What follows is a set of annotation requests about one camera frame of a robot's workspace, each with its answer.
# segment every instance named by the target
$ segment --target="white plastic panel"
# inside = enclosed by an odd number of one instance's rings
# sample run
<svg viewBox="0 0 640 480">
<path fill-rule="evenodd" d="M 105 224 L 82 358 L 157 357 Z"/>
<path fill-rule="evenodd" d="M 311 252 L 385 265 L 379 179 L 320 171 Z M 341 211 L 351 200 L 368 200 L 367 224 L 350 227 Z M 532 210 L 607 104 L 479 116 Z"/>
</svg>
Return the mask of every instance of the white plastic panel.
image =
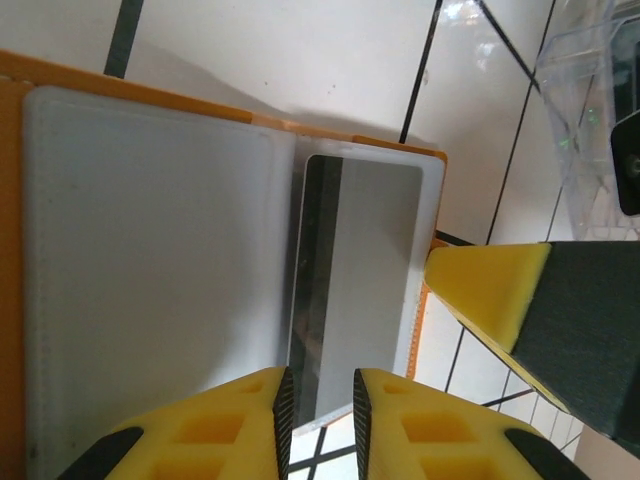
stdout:
<svg viewBox="0 0 640 480">
<path fill-rule="evenodd" d="M 295 136 L 28 96 L 30 478 L 115 424 L 278 363 Z"/>
<path fill-rule="evenodd" d="M 530 71 L 536 66 L 551 0 L 484 0 Z"/>
<path fill-rule="evenodd" d="M 345 159 L 316 406 L 328 419 L 346 413 L 354 369 L 406 375 L 444 162 L 301 137 L 296 161 L 314 154 Z"/>
</svg>

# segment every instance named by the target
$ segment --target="yellow foam block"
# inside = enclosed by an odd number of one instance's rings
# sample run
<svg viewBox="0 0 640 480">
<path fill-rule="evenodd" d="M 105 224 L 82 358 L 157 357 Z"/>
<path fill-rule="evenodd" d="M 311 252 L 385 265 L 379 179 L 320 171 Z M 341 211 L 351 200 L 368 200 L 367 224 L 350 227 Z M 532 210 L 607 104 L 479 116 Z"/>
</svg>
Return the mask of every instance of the yellow foam block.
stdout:
<svg viewBox="0 0 640 480">
<path fill-rule="evenodd" d="M 362 369 L 356 372 L 354 409 L 361 479 L 540 480 L 504 432 L 539 433 L 488 408 L 382 370 Z"/>
<path fill-rule="evenodd" d="M 550 250 L 548 243 L 437 248 L 425 281 L 483 342 L 510 352 Z"/>
<path fill-rule="evenodd" d="M 119 425 L 144 433 L 107 479 L 286 478 L 292 415 L 290 372 L 261 370 Z"/>
</svg>

